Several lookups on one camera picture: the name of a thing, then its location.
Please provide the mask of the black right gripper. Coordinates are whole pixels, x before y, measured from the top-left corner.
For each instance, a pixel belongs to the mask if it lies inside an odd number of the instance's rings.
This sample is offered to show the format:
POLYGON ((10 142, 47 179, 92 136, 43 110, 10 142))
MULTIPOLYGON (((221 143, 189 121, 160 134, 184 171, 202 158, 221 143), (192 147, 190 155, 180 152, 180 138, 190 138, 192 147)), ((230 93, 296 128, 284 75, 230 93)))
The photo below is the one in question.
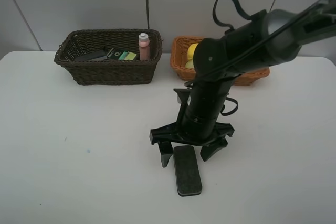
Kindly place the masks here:
POLYGON ((158 144, 163 168, 173 155, 170 142, 202 146, 200 155, 204 162, 228 145, 225 136, 232 136, 234 129, 216 120, 233 82, 233 78, 200 81, 189 89, 174 89, 180 102, 176 122, 150 130, 151 144, 158 144))

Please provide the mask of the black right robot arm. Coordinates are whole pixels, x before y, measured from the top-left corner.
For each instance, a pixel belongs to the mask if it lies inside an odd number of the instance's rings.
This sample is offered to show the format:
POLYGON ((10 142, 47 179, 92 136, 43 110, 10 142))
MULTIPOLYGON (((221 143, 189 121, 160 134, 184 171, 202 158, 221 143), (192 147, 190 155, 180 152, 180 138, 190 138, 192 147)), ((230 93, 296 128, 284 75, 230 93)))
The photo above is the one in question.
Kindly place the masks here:
POLYGON ((244 73, 276 66, 295 59, 303 45, 335 36, 335 0, 318 0, 298 14, 282 9, 261 10, 248 15, 239 0, 232 0, 248 23, 226 27, 220 39, 205 38, 194 52, 196 77, 176 89, 180 110, 176 122, 150 131, 163 167, 173 154, 173 143, 201 147, 204 161, 227 146, 230 124, 219 123, 234 81, 244 73))

